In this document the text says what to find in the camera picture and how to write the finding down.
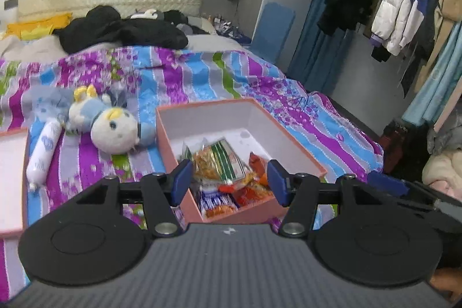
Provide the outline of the person's left hand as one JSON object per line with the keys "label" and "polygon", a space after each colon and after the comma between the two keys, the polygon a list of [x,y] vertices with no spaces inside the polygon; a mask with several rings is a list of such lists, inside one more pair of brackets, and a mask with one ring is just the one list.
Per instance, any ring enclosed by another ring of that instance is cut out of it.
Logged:
{"label": "person's left hand", "polygon": [[455,301],[462,294],[462,271],[460,268],[443,268],[434,272],[430,284],[441,292],[448,292]]}

